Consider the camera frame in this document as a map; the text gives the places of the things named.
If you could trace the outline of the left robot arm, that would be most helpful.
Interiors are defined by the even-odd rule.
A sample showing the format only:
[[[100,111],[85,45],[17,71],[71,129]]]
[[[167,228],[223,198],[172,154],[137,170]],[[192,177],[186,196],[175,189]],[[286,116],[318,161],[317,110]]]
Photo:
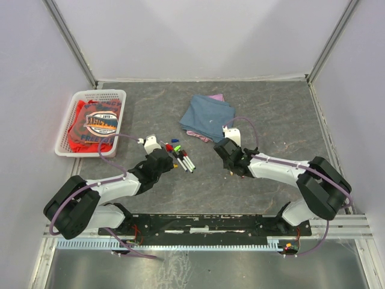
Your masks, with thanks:
[[[71,240],[89,229],[108,227],[120,235],[131,232],[132,214],[113,201],[150,190],[163,173],[173,169],[165,149],[155,149],[124,174],[100,180],[70,177],[46,204],[43,214],[51,222],[50,233]]]

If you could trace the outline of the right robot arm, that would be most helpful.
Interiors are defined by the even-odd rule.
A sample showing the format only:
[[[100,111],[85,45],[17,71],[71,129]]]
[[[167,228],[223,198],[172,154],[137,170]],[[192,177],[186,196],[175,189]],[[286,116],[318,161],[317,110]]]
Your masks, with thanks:
[[[307,220],[335,218],[339,210],[353,204],[351,186],[323,157],[311,161],[290,161],[242,149],[224,138],[214,146],[223,167],[238,176],[270,179],[299,189],[301,198],[285,205],[275,220],[276,230],[289,235]]]

